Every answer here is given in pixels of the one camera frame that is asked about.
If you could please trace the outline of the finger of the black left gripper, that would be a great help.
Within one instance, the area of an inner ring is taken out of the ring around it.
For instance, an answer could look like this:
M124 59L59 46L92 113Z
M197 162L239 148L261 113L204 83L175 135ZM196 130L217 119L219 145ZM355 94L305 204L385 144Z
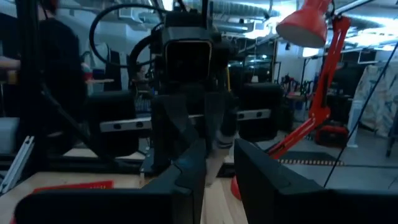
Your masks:
M151 168L159 174L178 159L199 135L189 118L183 95L156 96L151 103L151 123L154 143Z
M230 92L205 95L205 137L208 146L232 146L237 133L237 106Z

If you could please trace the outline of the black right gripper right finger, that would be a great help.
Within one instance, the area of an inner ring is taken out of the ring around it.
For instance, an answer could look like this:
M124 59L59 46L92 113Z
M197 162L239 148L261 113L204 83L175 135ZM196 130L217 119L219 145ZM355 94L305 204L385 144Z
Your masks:
M311 224L322 219L325 190L250 142L234 144L236 179L249 224Z

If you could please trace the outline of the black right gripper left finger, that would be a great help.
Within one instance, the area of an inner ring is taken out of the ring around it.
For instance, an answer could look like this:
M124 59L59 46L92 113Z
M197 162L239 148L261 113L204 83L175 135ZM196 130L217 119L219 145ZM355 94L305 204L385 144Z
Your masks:
M163 173L143 186L142 224L200 224L206 144L198 139Z

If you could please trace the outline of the red plastic basket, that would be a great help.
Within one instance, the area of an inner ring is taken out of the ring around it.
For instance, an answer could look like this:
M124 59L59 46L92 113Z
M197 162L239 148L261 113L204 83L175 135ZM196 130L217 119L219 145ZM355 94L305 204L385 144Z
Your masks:
M46 187L38 187L32 191L32 194L46 191L46 190L70 190L70 189L113 189L114 181L113 180L102 180L96 182L85 182L85 183L77 183L77 184L62 184L62 185L53 185Z

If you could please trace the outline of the person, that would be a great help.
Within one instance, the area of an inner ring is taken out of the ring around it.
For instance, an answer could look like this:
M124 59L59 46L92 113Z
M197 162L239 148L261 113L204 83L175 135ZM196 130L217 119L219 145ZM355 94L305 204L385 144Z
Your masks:
M39 0L37 6L44 83L61 109L81 124L87 87L80 41L69 26L56 18L57 8L58 0Z

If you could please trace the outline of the red floor machine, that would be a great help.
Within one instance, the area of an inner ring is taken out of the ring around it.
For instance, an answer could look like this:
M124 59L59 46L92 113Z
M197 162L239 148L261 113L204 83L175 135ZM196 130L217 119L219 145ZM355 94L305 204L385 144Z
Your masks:
M326 147L343 148L348 142L348 134L344 126L324 125L317 129L315 143Z

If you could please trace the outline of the red desk lamp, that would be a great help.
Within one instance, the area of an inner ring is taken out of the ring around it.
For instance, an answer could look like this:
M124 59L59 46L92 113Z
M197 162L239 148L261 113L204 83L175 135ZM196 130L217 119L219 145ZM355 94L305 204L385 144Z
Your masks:
M326 14L332 2L333 0L305 0L301 9L291 13L278 23L277 33L283 39L301 47L318 49L324 47L327 37ZM266 150L266 154L272 159L280 159L292 146L330 117L330 109L326 102L327 93L340 59L347 31L351 25L349 18L336 15L333 12L331 20L333 38L318 77L317 89L313 95L308 119L281 142Z

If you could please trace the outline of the patterned cloth cover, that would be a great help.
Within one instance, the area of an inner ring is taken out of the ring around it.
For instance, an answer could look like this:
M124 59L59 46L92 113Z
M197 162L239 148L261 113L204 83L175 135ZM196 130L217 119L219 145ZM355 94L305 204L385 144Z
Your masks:
M398 62L366 66L353 99L367 102L360 123L388 137L398 110Z

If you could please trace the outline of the silver angle bracket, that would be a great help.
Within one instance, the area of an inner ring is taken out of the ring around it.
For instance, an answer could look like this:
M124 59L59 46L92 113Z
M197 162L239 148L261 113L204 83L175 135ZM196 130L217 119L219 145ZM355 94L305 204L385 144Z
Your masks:
M20 179L22 171L35 145L35 137L27 136L13 160L7 174L0 185L0 193L5 194L13 189Z

